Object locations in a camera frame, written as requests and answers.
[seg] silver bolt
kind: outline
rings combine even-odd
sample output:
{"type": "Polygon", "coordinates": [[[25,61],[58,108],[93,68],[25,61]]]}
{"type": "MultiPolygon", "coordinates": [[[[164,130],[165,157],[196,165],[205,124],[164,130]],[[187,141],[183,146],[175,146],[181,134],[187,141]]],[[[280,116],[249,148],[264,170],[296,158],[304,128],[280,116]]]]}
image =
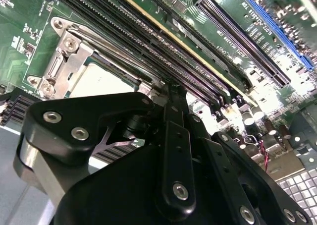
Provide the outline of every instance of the silver bolt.
{"type": "Polygon", "coordinates": [[[251,213],[251,211],[245,207],[245,206],[241,206],[240,207],[240,214],[243,217],[243,219],[248,223],[248,224],[254,224],[256,222],[253,214],[251,213]]]}
{"type": "Polygon", "coordinates": [[[64,45],[69,52],[74,52],[78,48],[77,42],[72,38],[66,38],[64,41],[64,45]]]}
{"type": "Polygon", "coordinates": [[[303,221],[303,222],[305,222],[305,223],[307,223],[307,219],[305,218],[305,216],[301,213],[301,212],[299,212],[299,211],[295,211],[296,212],[296,214],[297,214],[297,216],[303,221]]]}
{"type": "Polygon", "coordinates": [[[196,115],[193,116],[193,119],[194,119],[196,122],[200,122],[200,118],[197,117],[196,115]]]}
{"type": "Polygon", "coordinates": [[[284,214],[288,218],[289,221],[291,221],[292,223],[296,222],[294,215],[288,209],[284,209],[284,214]]]}
{"type": "Polygon", "coordinates": [[[61,115],[57,112],[48,111],[43,114],[43,119],[49,123],[58,123],[61,121],[61,115]]]}
{"type": "Polygon", "coordinates": [[[63,28],[63,23],[59,20],[54,21],[54,27],[57,29],[62,29],[63,28]]]}
{"type": "Polygon", "coordinates": [[[178,109],[175,106],[172,106],[172,110],[174,110],[175,112],[178,112],[178,109]]]}
{"type": "Polygon", "coordinates": [[[175,196],[180,200],[188,199],[188,191],[186,187],[180,183],[175,183],[173,185],[173,192],[175,196]]]}
{"type": "Polygon", "coordinates": [[[225,142],[229,141],[228,137],[227,137],[226,135],[224,135],[224,134],[221,135],[221,138],[222,138],[225,142]]]}
{"type": "Polygon", "coordinates": [[[144,104],[146,104],[146,105],[148,105],[150,102],[148,101],[148,100],[146,100],[146,99],[142,99],[142,102],[144,103],[144,104]]]}
{"type": "Polygon", "coordinates": [[[71,135],[79,141],[85,141],[89,137],[88,131],[82,127],[73,128],[71,135]]]}

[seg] red wire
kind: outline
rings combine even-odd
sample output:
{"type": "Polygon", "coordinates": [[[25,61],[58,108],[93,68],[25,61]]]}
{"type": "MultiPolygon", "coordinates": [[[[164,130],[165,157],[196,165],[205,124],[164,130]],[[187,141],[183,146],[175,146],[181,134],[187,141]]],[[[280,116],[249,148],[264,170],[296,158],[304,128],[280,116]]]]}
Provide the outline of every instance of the red wire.
{"type": "Polygon", "coordinates": [[[264,168],[265,168],[265,172],[267,173],[269,156],[268,156],[268,153],[265,150],[265,147],[263,145],[263,140],[260,141],[260,151],[261,151],[262,155],[264,156],[264,168]]]}

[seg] electrolytic capacitor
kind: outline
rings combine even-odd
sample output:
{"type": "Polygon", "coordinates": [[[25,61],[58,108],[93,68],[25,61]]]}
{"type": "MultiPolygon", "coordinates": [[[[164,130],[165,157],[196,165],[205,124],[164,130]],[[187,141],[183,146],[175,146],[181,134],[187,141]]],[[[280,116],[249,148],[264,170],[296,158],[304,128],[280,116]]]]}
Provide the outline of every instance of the electrolytic capacitor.
{"type": "Polygon", "coordinates": [[[239,139],[239,142],[238,142],[239,147],[240,147],[242,150],[245,149],[245,148],[247,147],[247,145],[246,145],[245,142],[244,142],[243,136],[238,135],[238,139],[239,139]]]}
{"type": "Polygon", "coordinates": [[[251,108],[251,112],[253,114],[253,118],[254,118],[255,121],[258,121],[259,119],[264,117],[264,113],[263,113],[263,111],[261,110],[261,108],[259,106],[252,107],[251,108]]]}
{"type": "Polygon", "coordinates": [[[252,125],[254,123],[254,118],[252,117],[252,115],[248,111],[246,111],[242,114],[242,120],[243,120],[244,124],[247,126],[252,125]]]}
{"type": "Polygon", "coordinates": [[[273,125],[273,123],[270,120],[266,120],[264,122],[264,126],[267,129],[267,132],[269,135],[275,135],[276,134],[276,129],[273,125]]]}
{"type": "Polygon", "coordinates": [[[283,138],[291,139],[292,135],[284,124],[282,124],[278,127],[278,131],[283,138]]]}

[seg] motherboard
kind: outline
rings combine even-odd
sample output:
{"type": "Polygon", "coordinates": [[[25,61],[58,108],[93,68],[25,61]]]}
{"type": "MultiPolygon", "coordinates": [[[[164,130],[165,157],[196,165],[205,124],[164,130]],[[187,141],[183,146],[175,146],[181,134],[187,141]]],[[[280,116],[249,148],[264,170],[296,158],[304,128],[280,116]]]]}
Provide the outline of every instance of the motherboard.
{"type": "Polygon", "coordinates": [[[35,101],[180,84],[274,179],[304,169],[289,128],[317,98],[317,0],[0,0],[0,29],[1,125],[35,101]]]}

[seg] cable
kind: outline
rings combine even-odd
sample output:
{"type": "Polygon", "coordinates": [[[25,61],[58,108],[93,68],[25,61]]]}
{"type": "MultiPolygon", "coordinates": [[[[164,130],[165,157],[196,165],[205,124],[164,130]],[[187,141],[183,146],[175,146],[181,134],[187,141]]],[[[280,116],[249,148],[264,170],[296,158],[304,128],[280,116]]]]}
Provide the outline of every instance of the cable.
{"type": "Polygon", "coordinates": [[[257,145],[258,145],[258,140],[257,140],[256,137],[253,136],[253,135],[247,135],[247,136],[245,136],[244,139],[243,139],[243,141],[244,141],[244,143],[251,144],[251,145],[254,145],[254,146],[257,146],[257,145]],[[252,139],[255,141],[255,143],[252,143],[252,142],[250,142],[250,141],[247,142],[246,139],[247,139],[248,137],[252,137],[252,139]]]}
{"type": "Polygon", "coordinates": [[[264,147],[264,141],[263,140],[258,141],[257,138],[254,135],[251,135],[251,134],[246,135],[243,140],[244,140],[245,143],[254,145],[254,146],[259,148],[261,154],[264,156],[264,168],[265,168],[265,172],[267,173],[269,154],[268,154],[268,152],[266,151],[266,149],[264,147]]]}
{"type": "Polygon", "coordinates": [[[264,147],[264,144],[263,144],[263,140],[260,141],[260,150],[261,150],[261,153],[262,155],[264,156],[264,168],[265,168],[265,172],[267,173],[267,166],[268,166],[268,161],[269,161],[269,155],[264,147]]]}

